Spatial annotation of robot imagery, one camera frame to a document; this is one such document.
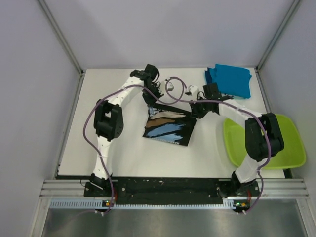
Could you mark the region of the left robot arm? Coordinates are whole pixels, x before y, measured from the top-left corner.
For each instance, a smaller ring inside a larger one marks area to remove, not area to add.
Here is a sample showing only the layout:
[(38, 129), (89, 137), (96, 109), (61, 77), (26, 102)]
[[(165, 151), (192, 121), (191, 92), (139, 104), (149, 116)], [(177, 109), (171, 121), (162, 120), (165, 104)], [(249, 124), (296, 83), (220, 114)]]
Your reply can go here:
[(124, 128), (123, 108), (140, 92), (147, 105), (154, 105), (163, 96), (161, 85), (157, 83), (159, 70), (148, 64), (144, 70), (133, 70), (123, 86), (106, 99), (97, 101), (93, 127), (98, 141), (98, 158), (90, 181), (102, 196), (112, 190), (109, 177), (112, 174), (111, 152), (113, 139), (118, 138)]

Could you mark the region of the black t shirt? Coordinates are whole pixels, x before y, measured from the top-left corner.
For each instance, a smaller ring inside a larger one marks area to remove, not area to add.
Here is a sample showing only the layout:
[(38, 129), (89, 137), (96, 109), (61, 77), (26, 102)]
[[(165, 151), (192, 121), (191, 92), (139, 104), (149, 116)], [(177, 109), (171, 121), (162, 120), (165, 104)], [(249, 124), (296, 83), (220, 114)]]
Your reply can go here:
[(197, 119), (191, 113), (173, 106), (148, 106), (144, 138), (188, 146)]

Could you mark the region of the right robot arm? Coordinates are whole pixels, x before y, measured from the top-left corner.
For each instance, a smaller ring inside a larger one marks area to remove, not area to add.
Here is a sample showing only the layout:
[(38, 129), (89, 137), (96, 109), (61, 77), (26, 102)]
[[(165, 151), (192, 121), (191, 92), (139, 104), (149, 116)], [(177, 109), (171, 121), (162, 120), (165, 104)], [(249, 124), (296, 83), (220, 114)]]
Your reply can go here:
[(246, 155), (241, 165), (232, 173), (229, 190), (224, 191), (226, 195), (243, 195), (254, 184), (261, 168), (284, 149), (276, 115), (246, 108), (232, 96), (222, 95), (216, 83), (206, 84), (202, 90), (190, 85), (186, 94), (192, 97), (192, 117), (201, 119), (213, 112), (232, 120), (243, 129)]

